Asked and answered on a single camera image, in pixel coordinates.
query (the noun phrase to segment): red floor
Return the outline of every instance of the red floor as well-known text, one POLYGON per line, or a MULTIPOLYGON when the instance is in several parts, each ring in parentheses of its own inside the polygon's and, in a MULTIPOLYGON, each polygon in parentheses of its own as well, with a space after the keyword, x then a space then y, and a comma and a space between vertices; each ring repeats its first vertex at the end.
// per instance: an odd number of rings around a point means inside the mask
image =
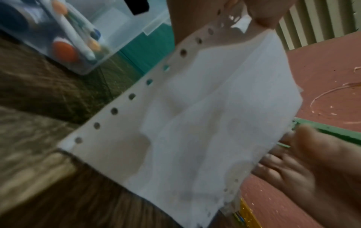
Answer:
MULTIPOLYGON (((297 117, 361 131, 361 86, 339 88, 361 83, 361 69, 354 72, 361 66, 361 32, 289 51, 288 59, 297 84, 304 90, 297 117), (339 89, 322 95, 335 88, 339 89)), ((251 175, 241 190, 263 228, 321 227, 280 191, 255 176, 251 175)))

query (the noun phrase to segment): clear plastic container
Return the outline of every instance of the clear plastic container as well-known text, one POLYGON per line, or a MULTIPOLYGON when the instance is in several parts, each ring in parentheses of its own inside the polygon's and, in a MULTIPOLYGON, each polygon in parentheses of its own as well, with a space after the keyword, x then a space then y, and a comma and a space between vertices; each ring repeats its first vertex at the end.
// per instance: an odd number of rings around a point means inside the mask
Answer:
POLYGON ((166 0, 134 16, 124 0, 0 0, 0 29, 84 75, 169 19, 166 0))

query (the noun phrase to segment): teal wall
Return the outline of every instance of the teal wall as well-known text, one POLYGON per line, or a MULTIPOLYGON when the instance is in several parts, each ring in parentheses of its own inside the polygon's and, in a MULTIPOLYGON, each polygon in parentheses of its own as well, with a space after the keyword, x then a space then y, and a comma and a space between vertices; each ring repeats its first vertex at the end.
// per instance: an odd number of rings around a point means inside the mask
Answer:
POLYGON ((142 75, 174 50, 174 35, 171 26, 162 24, 149 36, 141 33, 118 54, 127 59, 142 75))

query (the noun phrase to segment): foot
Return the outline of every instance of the foot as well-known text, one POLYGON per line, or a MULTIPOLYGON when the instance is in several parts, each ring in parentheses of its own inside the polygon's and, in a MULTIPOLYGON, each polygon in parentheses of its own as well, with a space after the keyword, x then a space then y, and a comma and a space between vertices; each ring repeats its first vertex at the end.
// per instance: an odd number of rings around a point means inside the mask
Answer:
POLYGON ((302 125, 252 173, 326 228, 361 227, 361 147, 302 125))

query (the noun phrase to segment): white paper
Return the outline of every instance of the white paper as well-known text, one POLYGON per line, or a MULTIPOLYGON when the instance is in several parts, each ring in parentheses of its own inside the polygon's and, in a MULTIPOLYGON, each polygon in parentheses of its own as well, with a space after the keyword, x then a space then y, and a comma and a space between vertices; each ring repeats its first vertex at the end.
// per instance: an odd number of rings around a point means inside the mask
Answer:
POLYGON ((234 199, 302 102, 274 31, 219 20, 59 144, 183 227, 207 227, 234 199))

